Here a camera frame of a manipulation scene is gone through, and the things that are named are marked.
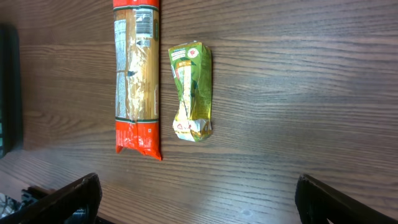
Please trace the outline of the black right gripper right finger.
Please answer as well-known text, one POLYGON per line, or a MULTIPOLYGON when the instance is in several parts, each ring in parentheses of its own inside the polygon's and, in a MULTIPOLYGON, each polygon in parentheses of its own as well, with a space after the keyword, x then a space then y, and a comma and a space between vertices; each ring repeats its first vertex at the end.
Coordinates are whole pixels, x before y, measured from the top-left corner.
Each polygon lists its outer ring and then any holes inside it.
POLYGON ((391 223, 397 220, 347 196, 318 179, 298 178, 295 204, 302 223, 391 223))

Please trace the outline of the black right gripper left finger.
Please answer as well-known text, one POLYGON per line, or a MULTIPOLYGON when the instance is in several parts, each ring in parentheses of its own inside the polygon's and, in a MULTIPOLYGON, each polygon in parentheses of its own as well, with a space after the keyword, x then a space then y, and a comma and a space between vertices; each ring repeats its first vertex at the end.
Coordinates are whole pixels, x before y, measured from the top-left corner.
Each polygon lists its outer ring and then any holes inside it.
POLYGON ((101 198, 99 177, 90 173, 2 218, 1 223, 65 223, 80 209, 85 212, 77 223, 96 223, 101 198))

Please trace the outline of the green tea packet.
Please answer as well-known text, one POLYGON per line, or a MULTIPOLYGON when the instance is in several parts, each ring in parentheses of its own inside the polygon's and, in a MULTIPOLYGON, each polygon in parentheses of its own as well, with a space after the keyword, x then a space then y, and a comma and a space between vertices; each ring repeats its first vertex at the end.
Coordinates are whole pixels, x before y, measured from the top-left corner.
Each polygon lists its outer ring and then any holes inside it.
POLYGON ((178 138, 198 142, 212 134, 212 54, 198 41, 169 49, 178 95, 173 128, 178 138))

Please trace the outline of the red orange pasta packet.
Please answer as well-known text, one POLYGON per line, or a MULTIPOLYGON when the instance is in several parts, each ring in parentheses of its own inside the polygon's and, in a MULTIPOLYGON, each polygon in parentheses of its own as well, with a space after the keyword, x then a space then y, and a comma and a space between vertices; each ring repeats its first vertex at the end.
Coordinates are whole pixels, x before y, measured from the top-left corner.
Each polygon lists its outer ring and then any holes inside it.
POLYGON ((116 152, 161 159, 160 1, 113 0, 116 51, 116 152))

